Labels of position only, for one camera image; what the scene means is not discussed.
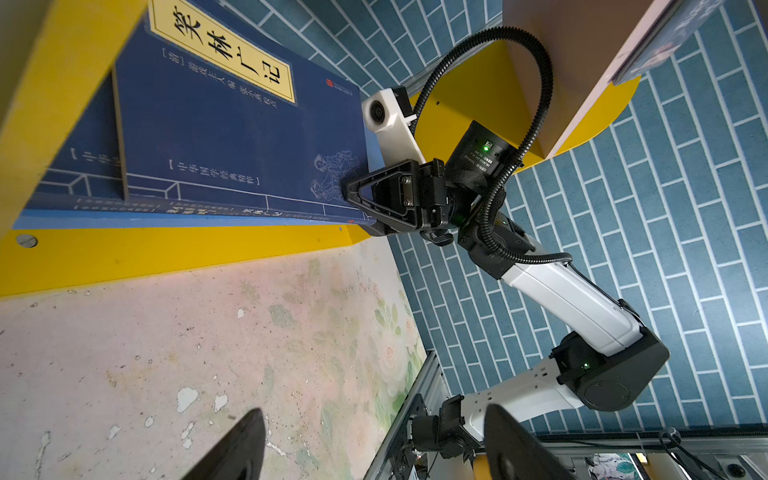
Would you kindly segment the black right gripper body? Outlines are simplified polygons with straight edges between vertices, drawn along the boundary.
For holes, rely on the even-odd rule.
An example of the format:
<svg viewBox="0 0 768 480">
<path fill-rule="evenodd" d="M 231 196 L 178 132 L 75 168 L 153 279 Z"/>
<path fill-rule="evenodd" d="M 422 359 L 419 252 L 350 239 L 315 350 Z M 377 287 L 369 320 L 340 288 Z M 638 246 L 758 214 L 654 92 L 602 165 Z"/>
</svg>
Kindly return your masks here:
<svg viewBox="0 0 768 480">
<path fill-rule="evenodd" d="M 445 162 L 436 159 L 420 168 L 417 195 L 421 234 L 478 230 L 478 210 L 506 160 L 517 149 L 473 121 Z"/>
</svg>

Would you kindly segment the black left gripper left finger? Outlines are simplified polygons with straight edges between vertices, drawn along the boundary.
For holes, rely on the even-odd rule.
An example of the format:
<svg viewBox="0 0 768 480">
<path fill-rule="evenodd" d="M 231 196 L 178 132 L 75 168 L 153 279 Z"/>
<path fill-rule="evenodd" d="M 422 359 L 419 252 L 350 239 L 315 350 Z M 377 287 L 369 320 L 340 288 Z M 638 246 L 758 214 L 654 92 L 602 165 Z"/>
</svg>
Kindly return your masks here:
<svg viewBox="0 0 768 480">
<path fill-rule="evenodd" d="M 229 432 L 199 460 L 183 480 L 257 480 L 266 449 L 262 410 L 248 411 Z"/>
</svg>

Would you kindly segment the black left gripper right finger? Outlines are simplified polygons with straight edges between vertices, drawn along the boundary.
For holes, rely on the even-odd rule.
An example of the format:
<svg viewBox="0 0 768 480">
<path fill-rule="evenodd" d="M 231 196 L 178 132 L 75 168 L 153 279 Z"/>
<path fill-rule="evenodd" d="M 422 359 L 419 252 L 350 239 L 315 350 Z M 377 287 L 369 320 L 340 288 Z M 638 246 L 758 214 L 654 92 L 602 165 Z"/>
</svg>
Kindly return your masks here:
<svg viewBox="0 0 768 480">
<path fill-rule="evenodd" d="M 492 479 L 561 479 L 573 474 L 501 405 L 489 404 L 484 444 Z"/>
</svg>

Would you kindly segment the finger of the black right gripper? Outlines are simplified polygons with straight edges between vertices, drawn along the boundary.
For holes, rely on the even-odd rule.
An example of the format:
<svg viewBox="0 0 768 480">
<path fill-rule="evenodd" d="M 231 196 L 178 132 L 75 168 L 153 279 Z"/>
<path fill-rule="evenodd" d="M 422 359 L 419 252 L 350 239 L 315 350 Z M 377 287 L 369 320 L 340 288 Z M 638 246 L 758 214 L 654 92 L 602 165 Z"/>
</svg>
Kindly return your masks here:
<svg viewBox="0 0 768 480">
<path fill-rule="evenodd" d="M 417 205 L 418 167 L 415 160 L 404 160 L 345 181 L 344 199 L 374 220 L 362 226 L 366 233 L 389 236 L 414 232 L 423 225 Z"/>
</svg>

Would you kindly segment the blue book yellow label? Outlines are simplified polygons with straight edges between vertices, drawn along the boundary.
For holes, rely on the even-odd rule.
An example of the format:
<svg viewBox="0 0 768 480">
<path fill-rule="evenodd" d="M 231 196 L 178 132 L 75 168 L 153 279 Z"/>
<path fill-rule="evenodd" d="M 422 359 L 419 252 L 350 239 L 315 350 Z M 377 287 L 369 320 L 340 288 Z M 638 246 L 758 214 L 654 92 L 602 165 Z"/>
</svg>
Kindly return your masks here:
<svg viewBox="0 0 768 480">
<path fill-rule="evenodd" d="M 359 89 L 217 1 L 152 1 L 112 71 L 125 197 L 164 212 L 367 224 Z"/>
<path fill-rule="evenodd" d="M 124 201 L 112 76 L 107 75 L 26 204 L 76 210 Z"/>
</svg>

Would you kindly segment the colourful cartoon history book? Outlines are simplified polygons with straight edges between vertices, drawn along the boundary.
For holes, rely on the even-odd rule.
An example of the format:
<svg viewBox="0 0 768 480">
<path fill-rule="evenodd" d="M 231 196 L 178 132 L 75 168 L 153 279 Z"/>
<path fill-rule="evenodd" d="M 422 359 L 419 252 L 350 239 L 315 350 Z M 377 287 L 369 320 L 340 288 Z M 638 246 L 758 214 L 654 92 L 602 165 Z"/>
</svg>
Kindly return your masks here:
<svg viewBox="0 0 768 480">
<path fill-rule="evenodd" d="M 723 3 L 724 0 L 671 1 L 611 83 L 623 84 L 663 64 Z"/>
</svg>

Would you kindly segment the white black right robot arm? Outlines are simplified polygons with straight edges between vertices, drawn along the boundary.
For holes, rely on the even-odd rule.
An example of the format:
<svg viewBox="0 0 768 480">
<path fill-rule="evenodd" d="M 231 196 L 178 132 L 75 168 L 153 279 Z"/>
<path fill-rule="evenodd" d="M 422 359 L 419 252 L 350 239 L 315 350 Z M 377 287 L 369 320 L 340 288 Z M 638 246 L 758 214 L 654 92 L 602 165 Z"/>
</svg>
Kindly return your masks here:
<svg viewBox="0 0 768 480">
<path fill-rule="evenodd" d="M 443 402 L 407 424 L 409 447 L 444 458 L 472 456 L 483 444 L 486 411 L 498 405 L 519 421 L 555 410 L 629 407 L 669 352 L 624 300 L 583 275 L 565 253 L 551 254 L 503 214 L 503 184 L 520 166 L 516 148 L 478 123 L 448 161 L 421 162 L 410 130 L 374 131 L 383 167 L 346 184 L 345 197 L 373 219 L 374 236 L 416 232 L 457 243 L 492 278 L 534 300 L 569 326 L 550 355 L 494 387 Z"/>
</svg>

